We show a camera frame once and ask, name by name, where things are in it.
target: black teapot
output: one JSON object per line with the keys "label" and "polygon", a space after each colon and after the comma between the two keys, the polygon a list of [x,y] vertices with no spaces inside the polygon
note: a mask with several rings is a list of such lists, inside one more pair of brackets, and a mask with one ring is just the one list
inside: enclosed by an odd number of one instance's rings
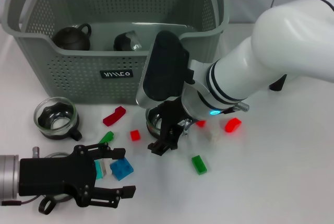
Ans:
{"label": "black teapot", "polygon": [[[88,28],[87,34],[82,29]],[[57,47],[64,50],[89,51],[89,37],[92,34],[92,28],[89,24],[82,24],[80,27],[66,27],[60,30],[54,37],[53,42]]]}

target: basket label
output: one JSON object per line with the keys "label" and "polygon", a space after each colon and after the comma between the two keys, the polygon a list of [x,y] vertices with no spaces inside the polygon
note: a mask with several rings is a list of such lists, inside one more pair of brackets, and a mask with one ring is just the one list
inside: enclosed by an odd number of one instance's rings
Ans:
{"label": "basket label", "polygon": [[134,73],[131,69],[126,70],[106,70],[100,71],[102,79],[133,78]]}

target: red lego brick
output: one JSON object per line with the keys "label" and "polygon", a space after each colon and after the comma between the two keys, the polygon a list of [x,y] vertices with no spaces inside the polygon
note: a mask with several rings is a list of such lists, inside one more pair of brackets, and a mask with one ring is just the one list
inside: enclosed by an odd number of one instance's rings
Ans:
{"label": "red lego brick", "polygon": [[206,123],[206,121],[198,121],[198,122],[196,122],[196,125],[197,125],[198,127],[204,127],[204,126],[205,126],[205,123]]}
{"label": "red lego brick", "polygon": [[133,142],[136,142],[137,140],[140,140],[140,133],[138,130],[134,130],[130,132],[131,139]]}
{"label": "red lego brick", "polygon": [[103,124],[105,124],[106,126],[111,126],[119,121],[125,113],[126,110],[123,107],[118,107],[115,109],[115,112],[113,114],[103,119]]}
{"label": "red lego brick", "polygon": [[240,127],[241,123],[242,122],[238,118],[233,118],[226,124],[225,131],[227,133],[232,133]]}

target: gray plastic basket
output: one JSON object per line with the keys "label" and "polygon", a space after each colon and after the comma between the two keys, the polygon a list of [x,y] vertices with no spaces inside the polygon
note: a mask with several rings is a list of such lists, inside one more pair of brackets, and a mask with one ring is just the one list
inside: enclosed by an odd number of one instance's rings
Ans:
{"label": "gray plastic basket", "polygon": [[[135,103],[156,34],[177,34],[192,59],[212,62],[229,21],[227,0],[6,0],[2,26],[13,35],[47,93],[81,103]],[[89,23],[91,51],[68,51],[51,40],[60,29]],[[117,35],[135,30],[144,51],[114,52]],[[103,79],[101,70],[133,77]]]}

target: white table surface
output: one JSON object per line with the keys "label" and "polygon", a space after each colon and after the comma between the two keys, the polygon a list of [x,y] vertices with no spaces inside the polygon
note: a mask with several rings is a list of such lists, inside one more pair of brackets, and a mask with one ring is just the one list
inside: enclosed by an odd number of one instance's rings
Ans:
{"label": "white table surface", "polygon": [[[225,55],[249,36],[252,25],[230,25],[221,38]],[[30,158],[72,152],[73,140],[51,141],[35,127],[32,115],[48,96],[12,37],[0,30],[0,154]],[[112,148],[126,148],[134,173],[96,186],[136,185],[133,199],[117,209],[79,208],[63,203],[49,215],[38,213],[39,201],[21,207],[0,207],[0,223],[228,223],[333,224],[334,222],[334,86],[299,77],[280,93],[263,89],[247,99],[248,113],[219,116],[205,131],[193,126],[178,150],[162,157],[151,154],[154,141],[146,130],[144,109],[124,107],[114,126],[102,124],[119,105],[78,104],[84,145],[97,143],[107,131],[116,133]],[[243,121],[234,134],[219,125],[237,116]],[[139,129],[133,143],[129,131]],[[212,140],[206,132],[212,132]],[[191,157],[201,155],[208,172],[198,176]]]}

